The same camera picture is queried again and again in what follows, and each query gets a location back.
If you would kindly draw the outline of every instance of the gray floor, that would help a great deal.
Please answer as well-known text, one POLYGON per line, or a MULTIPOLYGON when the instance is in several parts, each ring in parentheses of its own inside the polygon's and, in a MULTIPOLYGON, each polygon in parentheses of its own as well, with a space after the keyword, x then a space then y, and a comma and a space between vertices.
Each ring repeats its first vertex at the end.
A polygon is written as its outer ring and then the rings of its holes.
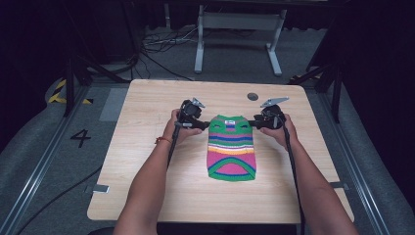
MULTIPOLYGON (((167 29, 160 28, 157 32, 161 31, 167 31, 167 29)), ((273 75, 264 49, 267 38, 271 38, 268 32, 257 31, 248 37, 241 37, 226 31, 211 33, 205 40, 206 51, 201 74, 193 73, 196 43, 192 41, 175 46, 167 52, 149 55, 168 69, 198 81, 285 84, 293 75, 305 73, 304 69, 324 33, 324 30, 299 31, 295 29, 282 32, 277 46, 277 56, 283 71, 281 77, 273 75)), ((177 78, 148 59, 144 57, 142 59, 147 69, 143 62, 139 62, 136 68, 141 76, 147 77, 149 71, 150 79, 177 78)), ((140 77, 137 71, 132 71, 133 78, 140 77)), ((130 71, 124 72, 121 76, 130 78, 131 73, 130 71)), ((304 86, 311 86, 313 83, 314 81, 308 81, 304 86)), ((45 100, 50 97, 55 86, 56 83, 51 84, 51 88, 45 94, 45 100)), ((54 197, 103 163, 127 87, 128 85, 115 84, 104 77, 95 78, 85 97, 94 99, 93 104, 81 105, 75 111, 57 154, 16 231, 54 197), (79 141, 70 138, 82 129, 88 130, 87 136, 91 139, 86 140, 82 148, 78 148, 79 141)), ((373 222, 368 216, 369 211, 362 203, 355 182, 350 177, 336 132, 328 124, 330 117, 325 115, 321 95, 316 94, 312 89, 306 89, 306 93, 341 181, 349 188, 346 194, 355 216, 355 224, 360 234, 376 234, 373 222)), ((323 96, 330 98, 330 92, 323 96)), ((48 104, 48 108, 28 122, 2 152, 0 156, 0 221, 3 222, 6 219, 25 181, 42 157, 62 119, 64 110, 65 104, 48 104)), ((412 234, 415 231, 413 212, 383 166, 345 89, 342 92, 340 115, 341 128, 347 143, 373 193, 390 234, 412 234)), ((52 203, 29 224, 22 234, 88 234, 94 229, 114 225, 113 221, 92 221, 86 216, 91 195, 84 191, 87 186, 93 185, 97 178, 98 174, 95 174, 52 203)))

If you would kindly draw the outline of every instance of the person's left arm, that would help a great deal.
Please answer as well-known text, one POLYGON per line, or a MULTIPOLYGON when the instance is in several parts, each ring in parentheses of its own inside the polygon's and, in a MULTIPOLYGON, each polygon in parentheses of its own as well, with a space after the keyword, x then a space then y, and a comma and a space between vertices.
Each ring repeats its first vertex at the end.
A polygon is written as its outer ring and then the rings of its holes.
MULTIPOLYGON (((168 152, 178 112, 171 112, 171 119, 165 126, 162 137, 168 141, 160 140, 157 143, 150 157, 135 175, 114 234, 157 234, 157 222, 165 193, 168 152)), ((200 133, 200 129, 182 128, 177 144, 188 136, 200 133)))

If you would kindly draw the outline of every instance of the knitted garment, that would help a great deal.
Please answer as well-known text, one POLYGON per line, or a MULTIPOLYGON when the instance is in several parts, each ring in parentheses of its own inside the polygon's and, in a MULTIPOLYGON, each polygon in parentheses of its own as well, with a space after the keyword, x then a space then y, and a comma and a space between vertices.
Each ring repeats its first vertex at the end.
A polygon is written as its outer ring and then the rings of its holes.
POLYGON ((226 181, 255 179, 253 128, 242 117, 214 117, 208 128, 208 176, 226 181))

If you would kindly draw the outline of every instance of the person's right arm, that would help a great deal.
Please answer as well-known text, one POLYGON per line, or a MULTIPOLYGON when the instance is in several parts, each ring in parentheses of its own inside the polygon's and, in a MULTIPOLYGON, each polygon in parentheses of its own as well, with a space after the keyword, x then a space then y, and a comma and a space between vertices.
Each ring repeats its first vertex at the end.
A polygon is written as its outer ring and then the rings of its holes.
MULTIPOLYGON (((299 141, 296 128, 288 115, 285 124, 290 133, 290 144, 296 163, 300 202, 312 234, 358 234, 335 190, 299 141)), ((260 131, 274 137, 287 150, 283 128, 262 128, 260 131)))

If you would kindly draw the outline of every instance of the hand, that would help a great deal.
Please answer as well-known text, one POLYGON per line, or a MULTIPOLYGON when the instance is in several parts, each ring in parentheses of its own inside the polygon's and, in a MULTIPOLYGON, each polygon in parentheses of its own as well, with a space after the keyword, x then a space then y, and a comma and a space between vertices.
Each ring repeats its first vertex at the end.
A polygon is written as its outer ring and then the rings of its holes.
MULTIPOLYGON (((171 112, 171 118, 168 121, 167 125, 165 126, 164 133, 162 134, 162 137, 170 139, 170 140, 172 139, 174 128, 175 128, 174 123, 177 121, 177 115, 179 114, 179 112, 180 112, 180 110, 173 110, 171 112)), ((179 131, 179 137, 177 138, 176 144, 180 144, 181 142, 183 142, 189 136, 197 135, 197 134, 200 134, 202 132, 203 131, 199 128, 187 129, 187 128, 181 127, 181 129, 179 131)))
MULTIPOLYGON (((288 132, 290 133, 290 143, 294 143, 296 141, 298 142, 299 139, 297 137, 296 127, 293 125, 293 122, 291 121, 291 118, 289 115, 284 115, 284 116, 286 118, 285 125, 288 129, 288 132)), ((269 129, 269 128, 263 127, 259 131, 266 135, 273 137, 278 142, 278 144, 280 144, 287 150, 287 143, 286 143, 283 127, 279 129, 269 129)))

